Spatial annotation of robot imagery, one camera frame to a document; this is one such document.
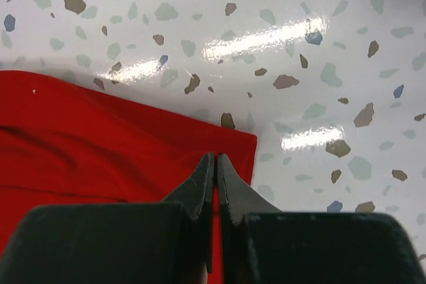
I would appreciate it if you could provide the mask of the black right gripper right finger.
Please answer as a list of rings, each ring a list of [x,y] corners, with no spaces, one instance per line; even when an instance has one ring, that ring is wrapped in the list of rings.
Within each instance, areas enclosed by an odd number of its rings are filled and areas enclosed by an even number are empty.
[[[283,212],[217,159],[225,283],[424,283],[402,226],[382,213]]]

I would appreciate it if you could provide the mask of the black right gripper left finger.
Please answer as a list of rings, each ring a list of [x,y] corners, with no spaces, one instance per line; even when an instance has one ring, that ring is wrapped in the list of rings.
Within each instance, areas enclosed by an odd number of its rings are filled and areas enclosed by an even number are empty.
[[[193,283],[212,270],[214,156],[160,202],[39,206],[1,257],[2,283]]]

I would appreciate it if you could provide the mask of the red t shirt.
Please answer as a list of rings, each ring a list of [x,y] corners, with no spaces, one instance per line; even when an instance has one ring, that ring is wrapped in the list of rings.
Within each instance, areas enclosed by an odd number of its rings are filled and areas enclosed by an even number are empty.
[[[211,283],[223,281],[217,159],[248,185],[256,137],[24,71],[1,73],[1,254],[39,206],[160,202],[214,156]]]

